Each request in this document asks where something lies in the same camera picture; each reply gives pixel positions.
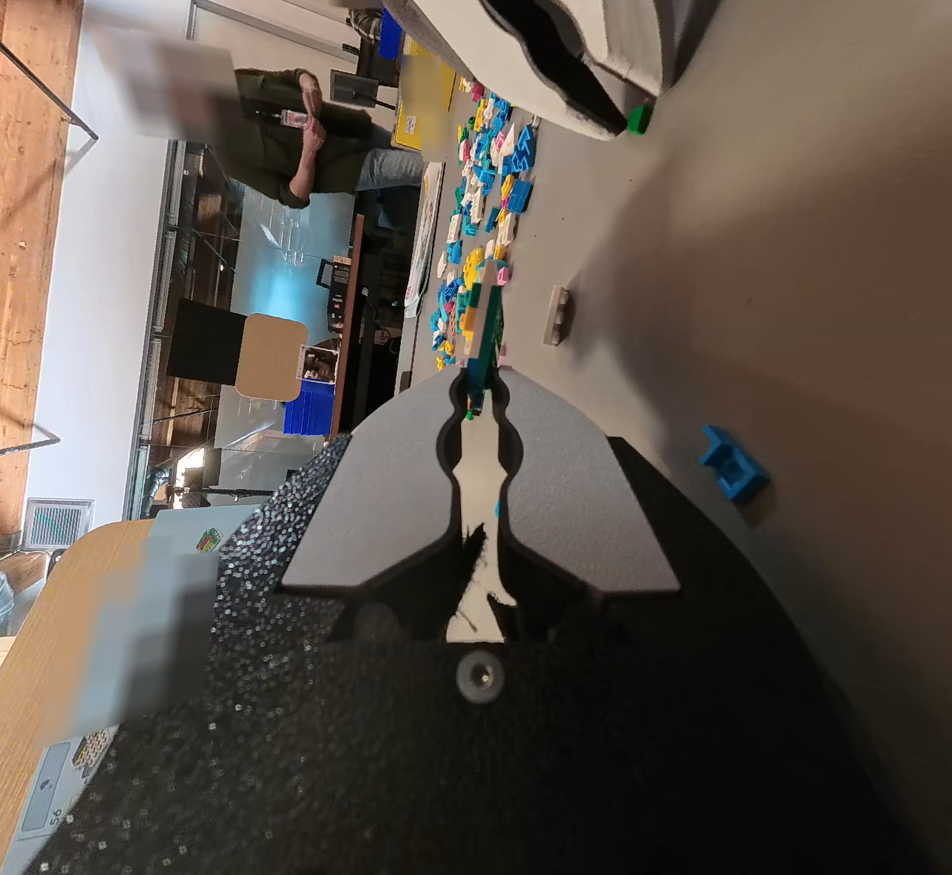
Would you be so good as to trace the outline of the long white toy brick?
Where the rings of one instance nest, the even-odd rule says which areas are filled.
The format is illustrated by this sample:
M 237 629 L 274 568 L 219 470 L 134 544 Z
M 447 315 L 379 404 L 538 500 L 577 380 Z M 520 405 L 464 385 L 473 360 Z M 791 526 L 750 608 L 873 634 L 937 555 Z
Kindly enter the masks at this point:
M 542 344 L 549 347 L 560 345 L 570 331 L 573 316 L 572 297 L 564 286 L 554 286 L 542 334 Z

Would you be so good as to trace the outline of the beige chair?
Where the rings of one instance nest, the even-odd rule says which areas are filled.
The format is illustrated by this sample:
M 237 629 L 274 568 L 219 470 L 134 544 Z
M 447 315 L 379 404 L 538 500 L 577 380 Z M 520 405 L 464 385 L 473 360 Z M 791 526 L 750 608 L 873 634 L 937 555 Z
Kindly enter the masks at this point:
M 300 321 L 252 313 L 244 322 L 234 387 L 245 398 L 289 403 L 301 392 L 308 330 Z

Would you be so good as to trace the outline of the white instruction booklet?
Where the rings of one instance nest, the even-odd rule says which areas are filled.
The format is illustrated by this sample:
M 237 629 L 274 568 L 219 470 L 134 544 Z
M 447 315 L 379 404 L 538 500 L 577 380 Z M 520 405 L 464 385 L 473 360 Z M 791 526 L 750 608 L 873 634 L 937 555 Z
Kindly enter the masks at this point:
M 415 227 L 404 318 L 415 319 L 420 310 L 431 269 L 436 226 L 442 197 L 446 165 L 429 162 L 422 178 L 421 204 Z

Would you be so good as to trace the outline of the multicoloured toy brick assembly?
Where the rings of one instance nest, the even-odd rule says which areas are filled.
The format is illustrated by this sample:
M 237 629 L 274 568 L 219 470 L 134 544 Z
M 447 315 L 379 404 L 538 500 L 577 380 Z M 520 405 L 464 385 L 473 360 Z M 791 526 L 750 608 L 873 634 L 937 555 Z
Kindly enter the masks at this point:
M 464 288 L 459 331 L 467 343 L 465 362 L 467 412 L 473 420 L 482 414 L 498 366 L 503 330 L 503 286 L 507 279 L 504 261 L 482 261 Z

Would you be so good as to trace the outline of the pile of colourful toy bricks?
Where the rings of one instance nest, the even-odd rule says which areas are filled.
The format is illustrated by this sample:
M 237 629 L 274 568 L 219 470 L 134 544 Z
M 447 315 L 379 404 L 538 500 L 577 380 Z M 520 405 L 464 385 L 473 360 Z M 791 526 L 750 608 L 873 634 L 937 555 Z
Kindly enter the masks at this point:
M 462 366 L 473 333 L 466 313 L 474 286 L 495 263 L 497 284 L 514 273 L 520 216 L 533 188 L 538 121 L 502 95 L 460 77 L 450 101 L 455 154 L 435 237 L 432 293 L 424 303 L 433 365 Z

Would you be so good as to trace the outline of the blue toy brick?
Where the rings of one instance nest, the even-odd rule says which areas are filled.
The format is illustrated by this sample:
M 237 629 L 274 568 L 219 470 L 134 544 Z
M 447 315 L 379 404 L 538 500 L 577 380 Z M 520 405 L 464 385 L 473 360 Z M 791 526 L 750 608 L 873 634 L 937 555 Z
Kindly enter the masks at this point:
M 703 426 L 708 449 L 699 463 L 710 469 L 723 496 L 738 506 L 751 502 L 770 483 L 766 469 L 723 429 Z

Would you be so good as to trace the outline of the yellow box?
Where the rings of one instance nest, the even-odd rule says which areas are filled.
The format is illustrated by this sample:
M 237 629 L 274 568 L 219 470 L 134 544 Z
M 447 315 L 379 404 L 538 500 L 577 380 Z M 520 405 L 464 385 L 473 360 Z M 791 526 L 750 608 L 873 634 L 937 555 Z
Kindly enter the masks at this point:
M 393 143 L 418 150 L 428 162 L 443 159 L 453 140 L 449 111 L 455 85 L 455 71 L 438 57 L 404 55 Z

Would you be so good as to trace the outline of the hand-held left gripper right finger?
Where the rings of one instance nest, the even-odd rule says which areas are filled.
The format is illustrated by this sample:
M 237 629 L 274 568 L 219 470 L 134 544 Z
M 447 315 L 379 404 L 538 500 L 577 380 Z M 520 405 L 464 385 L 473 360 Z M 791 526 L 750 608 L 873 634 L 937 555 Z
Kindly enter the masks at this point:
M 506 522 L 514 545 L 599 596 L 675 594 L 681 584 L 602 430 L 511 369 L 494 400 L 515 433 Z

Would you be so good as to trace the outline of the dark standing table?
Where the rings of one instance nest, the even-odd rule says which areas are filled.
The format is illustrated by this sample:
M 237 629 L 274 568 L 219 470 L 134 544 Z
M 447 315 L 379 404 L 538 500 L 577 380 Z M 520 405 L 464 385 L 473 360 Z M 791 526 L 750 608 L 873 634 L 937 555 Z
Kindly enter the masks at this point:
M 355 429 L 385 405 L 398 385 L 403 274 L 381 236 L 354 215 L 351 267 L 338 337 L 334 403 L 328 438 Z

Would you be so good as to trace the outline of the stack of blue bins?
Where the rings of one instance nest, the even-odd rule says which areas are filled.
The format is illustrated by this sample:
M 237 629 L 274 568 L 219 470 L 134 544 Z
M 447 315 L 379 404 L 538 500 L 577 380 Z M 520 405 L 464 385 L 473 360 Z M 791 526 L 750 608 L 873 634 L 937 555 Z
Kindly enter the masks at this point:
M 283 434 L 326 438 L 331 430 L 334 401 L 334 383 L 303 379 L 298 397 L 285 403 Z

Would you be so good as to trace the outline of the thin metal rod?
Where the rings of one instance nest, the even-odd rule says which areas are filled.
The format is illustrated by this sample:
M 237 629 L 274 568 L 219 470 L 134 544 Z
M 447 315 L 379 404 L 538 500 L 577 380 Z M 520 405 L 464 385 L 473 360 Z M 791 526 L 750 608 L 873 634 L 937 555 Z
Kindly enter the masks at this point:
M 30 83 L 32 83 L 54 107 L 57 107 L 65 116 L 71 126 L 88 135 L 89 139 L 95 143 L 99 141 L 98 134 L 83 121 L 41 78 L 39 78 L 15 53 L 3 42 L 1 42 L 1 54 L 20 72 Z

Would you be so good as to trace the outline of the laptop with stickers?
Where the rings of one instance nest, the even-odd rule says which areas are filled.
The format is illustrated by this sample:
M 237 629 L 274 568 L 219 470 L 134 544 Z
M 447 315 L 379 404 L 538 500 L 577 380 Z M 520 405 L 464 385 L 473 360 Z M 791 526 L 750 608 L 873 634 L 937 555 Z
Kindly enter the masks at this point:
M 217 553 L 256 509 L 254 503 L 165 509 L 152 520 L 148 539 L 173 556 Z

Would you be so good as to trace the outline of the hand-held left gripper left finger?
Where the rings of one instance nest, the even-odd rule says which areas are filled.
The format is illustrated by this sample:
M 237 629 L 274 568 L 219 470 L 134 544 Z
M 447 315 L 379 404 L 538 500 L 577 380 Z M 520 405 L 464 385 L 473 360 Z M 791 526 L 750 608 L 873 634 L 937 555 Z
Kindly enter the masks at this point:
M 460 599 L 474 559 L 463 543 L 461 425 L 465 371 L 440 371 L 355 427 L 284 573 L 281 590 L 369 597 L 406 586 L 412 599 Z

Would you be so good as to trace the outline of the white wall vent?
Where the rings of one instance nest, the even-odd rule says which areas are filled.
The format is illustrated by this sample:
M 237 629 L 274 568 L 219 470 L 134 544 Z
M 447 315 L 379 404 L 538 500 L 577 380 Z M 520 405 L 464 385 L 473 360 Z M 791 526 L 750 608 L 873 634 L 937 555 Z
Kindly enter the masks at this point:
M 94 500 L 27 500 L 21 547 L 25 550 L 65 550 L 84 537 L 92 526 Z

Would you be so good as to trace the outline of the black panel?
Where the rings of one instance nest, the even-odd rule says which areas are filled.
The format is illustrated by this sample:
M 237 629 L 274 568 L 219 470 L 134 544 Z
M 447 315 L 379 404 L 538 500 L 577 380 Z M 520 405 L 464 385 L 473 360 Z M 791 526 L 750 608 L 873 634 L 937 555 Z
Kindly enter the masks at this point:
M 175 311 L 167 375 L 234 385 L 246 319 L 241 313 L 181 298 Z

